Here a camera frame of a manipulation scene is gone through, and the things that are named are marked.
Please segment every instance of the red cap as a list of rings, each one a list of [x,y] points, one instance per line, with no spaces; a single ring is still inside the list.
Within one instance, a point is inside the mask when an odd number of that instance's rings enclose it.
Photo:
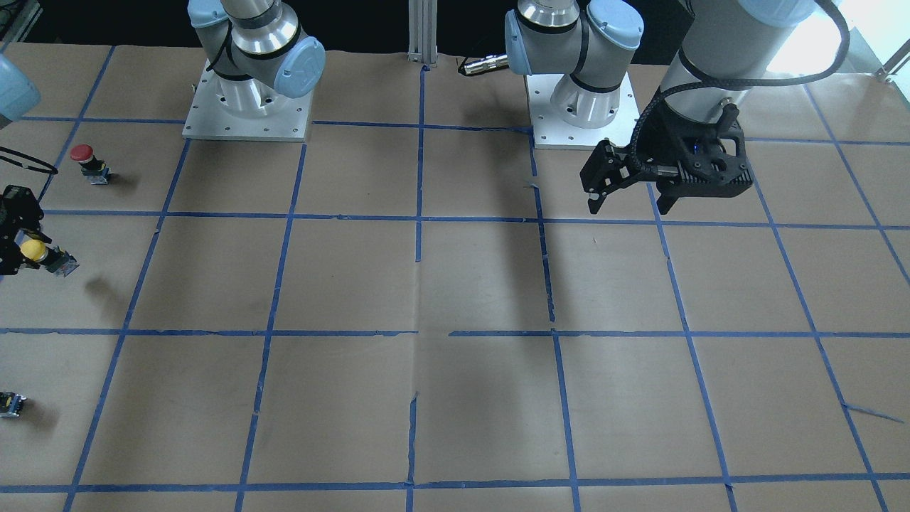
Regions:
[[[88,144],[80,144],[80,145],[76,146],[75,148],[73,148],[72,150],[70,150],[69,158],[71,158],[77,162],[84,162],[86,160],[91,159],[92,155],[94,155],[94,154],[95,154],[95,152],[92,150],[91,146],[89,146]]]

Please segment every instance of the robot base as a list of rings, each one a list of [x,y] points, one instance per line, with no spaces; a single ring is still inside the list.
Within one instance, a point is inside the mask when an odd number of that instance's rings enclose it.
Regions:
[[[220,105],[217,76],[205,71],[199,79],[193,106],[183,127],[183,137],[202,140],[261,140],[305,142],[313,93],[283,98],[281,110],[264,117],[241,118]]]
[[[638,120],[638,105],[635,103],[628,74],[622,78],[620,85],[620,107],[616,110],[613,121],[603,128],[578,128],[560,118],[550,102],[550,96],[562,75],[530,75],[525,78],[536,148],[591,150],[605,138],[617,146],[629,144]]]

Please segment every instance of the yellow cap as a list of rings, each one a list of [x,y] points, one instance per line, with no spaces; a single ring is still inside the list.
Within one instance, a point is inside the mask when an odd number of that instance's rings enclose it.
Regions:
[[[35,239],[28,239],[22,242],[19,247],[22,255],[31,261],[41,261],[47,255],[47,246],[44,242]]]

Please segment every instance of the white mounting plate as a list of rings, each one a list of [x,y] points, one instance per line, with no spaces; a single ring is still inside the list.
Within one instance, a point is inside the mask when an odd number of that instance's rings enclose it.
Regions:
[[[219,104],[214,71],[205,71],[199,79],[193,106],[183,126],[184,138],[202,140],[263,140],[304,142],[309,128],[309,109],[313,93],[287,98],[282,110],[263,118],[240,118]]]
[[[550,103],[550,95],[562,75],[530,75],[525,78],[536,148],[594,149],[605,138],[617,146],[629,144],[638,120],[638,105],[635,104],[628,74],[622,78],[620,107],[616,116],[603,128],[578,128],[560,118]]]

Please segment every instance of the black background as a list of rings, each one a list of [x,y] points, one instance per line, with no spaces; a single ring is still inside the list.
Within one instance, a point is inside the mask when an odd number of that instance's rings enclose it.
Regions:
[[[678,0],[626,0],[644,18],[632,62],[669,64],[692,20]],[[68,44],[199,46],[186,0],[39,0],[45,12],[28,38]],[[329,50],[408,51],[407,0],[286,0],[304,30]],[[454,56],[504,53],[503,19],[516,0],[439,0],[437,46]]]

